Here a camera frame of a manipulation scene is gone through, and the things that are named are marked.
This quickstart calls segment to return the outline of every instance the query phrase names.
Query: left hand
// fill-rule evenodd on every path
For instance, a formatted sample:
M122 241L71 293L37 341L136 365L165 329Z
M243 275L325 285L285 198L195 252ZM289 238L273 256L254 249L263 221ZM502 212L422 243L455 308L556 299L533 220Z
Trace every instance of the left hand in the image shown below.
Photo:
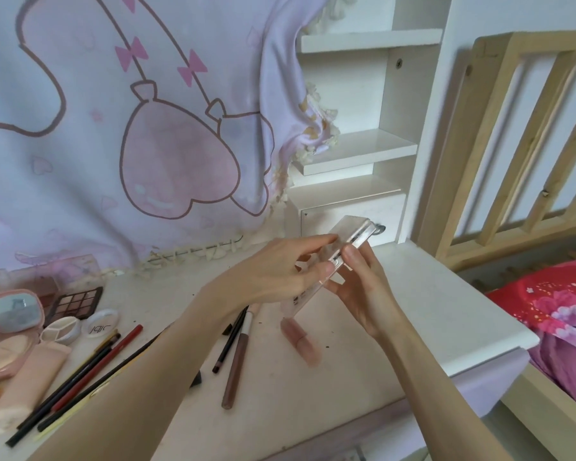
M253 302L278 302L301 294L316 281L333 272L331 262L317 263L299 273L297 261L306 261L311 253L332 243L337 235L319 235L296 239L274 239L260 251L225 271L207 285L226 291L243 307Z

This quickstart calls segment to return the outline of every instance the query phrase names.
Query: container lid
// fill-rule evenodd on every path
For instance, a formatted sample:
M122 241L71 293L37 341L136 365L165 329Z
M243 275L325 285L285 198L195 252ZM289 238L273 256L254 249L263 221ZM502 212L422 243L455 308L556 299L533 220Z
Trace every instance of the container lid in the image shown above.
M69 345L81 334L81 321L77 317L62 317L50 323L40 334L41 341Z
M45 321L43 306L28 289L0 293L0 334L11 335L32 328L41 328Z
M120 320L120 313L115 309L104 309L89 317L83 325L84 336L95 338L110 333Z

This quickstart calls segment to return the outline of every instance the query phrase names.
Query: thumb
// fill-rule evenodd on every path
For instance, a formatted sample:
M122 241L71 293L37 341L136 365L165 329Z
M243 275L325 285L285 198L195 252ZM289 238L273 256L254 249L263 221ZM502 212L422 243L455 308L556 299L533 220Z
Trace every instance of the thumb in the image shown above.
M303 282L303 289L307 289L309 286L313 285L316 281L324 281L335 271L335 266L332 262L321 262L312 265L309 270L302 271L299 276Z
M352 244L345 245L341 250L341 258L348 267L356 272L365 288L370 289L376 285L378 278L356 247Z

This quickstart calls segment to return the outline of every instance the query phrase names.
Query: wooden bed rail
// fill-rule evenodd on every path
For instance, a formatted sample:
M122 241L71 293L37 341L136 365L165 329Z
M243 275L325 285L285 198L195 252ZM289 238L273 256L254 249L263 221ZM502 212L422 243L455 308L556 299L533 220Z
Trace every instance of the wooden bed rail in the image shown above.
M453 243L454 234L521 56L557 53L482 231ZM476 39L465 70L417 244L453 270L576 233L576 195L560 215L547 217L576 164L576 124L529 215L500 231L517 191L538 155L576 71L576 30L510 32Z

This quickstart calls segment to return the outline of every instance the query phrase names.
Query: lip gloss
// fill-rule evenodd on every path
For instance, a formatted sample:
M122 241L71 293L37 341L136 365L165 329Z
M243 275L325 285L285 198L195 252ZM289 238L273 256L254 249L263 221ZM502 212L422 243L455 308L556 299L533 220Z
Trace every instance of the lip gloss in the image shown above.
M297 350L309 367L316 367L322 360L322 349L307 336L307 332L293 318L284 318L279 324L282 334Z

